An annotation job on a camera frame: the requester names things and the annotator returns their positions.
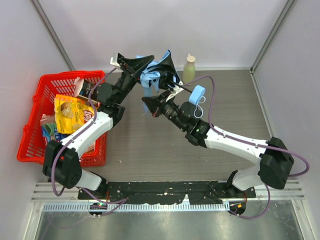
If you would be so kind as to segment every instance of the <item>black mounting plate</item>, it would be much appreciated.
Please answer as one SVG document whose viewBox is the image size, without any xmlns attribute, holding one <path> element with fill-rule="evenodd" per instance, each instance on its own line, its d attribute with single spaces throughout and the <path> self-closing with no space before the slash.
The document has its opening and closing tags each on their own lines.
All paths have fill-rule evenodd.
<svg viewBox="0 0 320 240">
<path fill-rule="evenodd" d="M 244 194 L 231 195 L 227 183 L 219 181 L 132 181 L 109 182 L 110 201 L 127 198 L 126 204 L 180 204 L 188 195 L 191 205 L 221 204 L 222 199 L 243 198 Z M 247 198 L 255 198 L 254 188 L 246 190 Z M 80 200 L 91 199 L 86 193 L 80 193 Z"/>
</svg>

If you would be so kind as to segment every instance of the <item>food package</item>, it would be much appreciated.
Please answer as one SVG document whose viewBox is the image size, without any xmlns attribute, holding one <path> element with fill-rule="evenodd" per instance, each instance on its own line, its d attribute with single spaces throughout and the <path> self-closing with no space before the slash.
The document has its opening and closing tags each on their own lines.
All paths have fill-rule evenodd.
<svg viewBox="0 0 320 240">
<path fill-rule="evenodd" d="M 62 139 L 67 137 L 66 134 L 62 134 L 58 132 L 57 124 L 55 122 L 55 116 L 42 114 L 40 125 L 41 125 L 42 137 L 44 139 L 44 144 L 46 146 L 51 140 L 60 142 Z"/>
<path fill-rule="evenodd" d="M 57 131 L 73 134 L 94 116 L 94 109 L 82 99 L 57 94 L 54 99 Z"/>
<path fill-rule="evenodd" d="M 91 101 L 94 105 L 99 107 L 100 103 L 96 101 L 97 96 L 98 96 L 97 89 L 92 91 L 95 86 L 95 84 L 93 82 L 89 82 L 87 80 L 84 80 L 83 78 L 77 77 L 74 80 L 73 86 L 74 86 L 73 96 L 75 98 L 82 99 L 84 101 L 88 101 L 89 94 L 90 94 L 90 92 L 92 92 L 91 93 Z"/>
</svg>

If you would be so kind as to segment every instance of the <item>chip bag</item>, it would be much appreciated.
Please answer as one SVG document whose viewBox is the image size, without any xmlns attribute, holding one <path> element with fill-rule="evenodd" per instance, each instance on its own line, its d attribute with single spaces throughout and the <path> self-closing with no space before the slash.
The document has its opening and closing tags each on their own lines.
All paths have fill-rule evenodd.
<svg viewBox="0 0 320 240">
<path fill-rule="evenodd" d="M 57 131 L 73 134 L 94 116 L 94 109 L 76 97 L 57 94 L 54 99 L 54 117 Z"/>
<path fill-rule="evenodd" d="M 68 135 L 58 132 L 57 124 L 55 121 L 55 116 L 49 116 L 42 114 L 40 119 L 42 137 L 44 139 L 44 144 L 47 146 L 51 140 L 60 142 L 62 139 L 66 138 Z"/>
</svg>

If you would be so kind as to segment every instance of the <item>red plastic basket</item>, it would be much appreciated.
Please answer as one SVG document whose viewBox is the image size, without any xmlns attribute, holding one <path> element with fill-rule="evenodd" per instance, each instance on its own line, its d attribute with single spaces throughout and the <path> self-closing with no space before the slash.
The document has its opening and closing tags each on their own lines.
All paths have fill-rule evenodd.
<svg viewBox="0 0 320 240">
<path fill-rule="evenodd" d="M 45 143 L 42 137 L 40 119 L 42 114 L 54 115 L 56 94 L 72 96 L 73 83 L 77 77 L 97 83 L 105 73 L 103 71 L 66 71 L 58 74 L 47 74 L 40 78 L 32 98 L 33 106 L 28 124 L 23 128 L 22 140 L 16 158 L 20 162 L 44 164 Z M 106 164 L 107 133 L 95 141 L 94 152 L 82 155 L 82 167 L 98 167 Z"/>
</svg>

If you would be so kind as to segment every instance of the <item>white bottle cap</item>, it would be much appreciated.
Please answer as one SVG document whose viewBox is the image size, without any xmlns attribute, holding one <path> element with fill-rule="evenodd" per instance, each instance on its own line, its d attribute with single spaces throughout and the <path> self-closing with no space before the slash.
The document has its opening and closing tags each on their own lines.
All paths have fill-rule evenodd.
<svg viewBox="0 0 320 240">
<path fill-rule="evenodd" d="M 188 54 L 188 57 L 186 58 L 186 60 L 189 63 L 193 63 L 196 60 L 196 58 L 194 56 L 191 56 L 190 54 Z"/>
</svg>

